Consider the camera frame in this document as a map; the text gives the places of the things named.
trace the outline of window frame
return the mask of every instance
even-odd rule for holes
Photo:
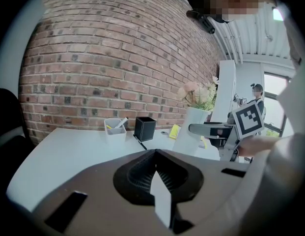
[[[265,75],[270,75],[270,76],[275,76],[275,77],[279,77],[279,78],[285,79],[287,85],[291,81],[291,78],[288,77],[288,76],[283,76],[283,75],[279,75],[279,74],[275,74],[275,73],[269,73],[269,72],[264,72],[264,76]],[[277,94],[266,92],[266,91],[264,91],[264,93],[265,93],[265,96],[264,96],[265,98],[269,98],[269,99],[272,99],[272,100],[277,100]],[[283,120],[282,120],[281,127],[275,127],[273,125],[270,125],[269,123],[264,123],[264,125],[265,125],[266,128],[279,133],[279,137],[282,137],[283,132],[284,132],[284,128],[285,128],[285,124],[286,124],[286,119],[287,119],[286,115],[283,114]]]

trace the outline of chair backrest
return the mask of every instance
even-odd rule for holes
[[[11,91],[0,88],[0,136],[20,126],[25,138],[30,139],[19,100]]]

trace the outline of black slot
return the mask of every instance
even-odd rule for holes
[[[54,230],[63,233],[87,195],[80,192],[73,192],[46,220],[45,223]]]
[[[246,174],[245,171],[238,171],[238,170],[233,170],[233,169],[229,169],[229,168],[225,168],[225,169],[221,170],[221,172],[232,175],[232,176],[236,176],[236,177],[244,177]]]

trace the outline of black pen holder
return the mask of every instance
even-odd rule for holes
[[[153,139],[157,122],[150,117],[136,117],[134,135],[139,141],[144,142]]]

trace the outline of black office chair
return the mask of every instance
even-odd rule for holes
[[[22,127],[24,136],[21,130],[20,135],[11,132],[18,127]],[[11,91],[0,88],[0,192],[2,194],[6,193],[12,177],[33,149],[34,145],[29,137],[19,100]]]

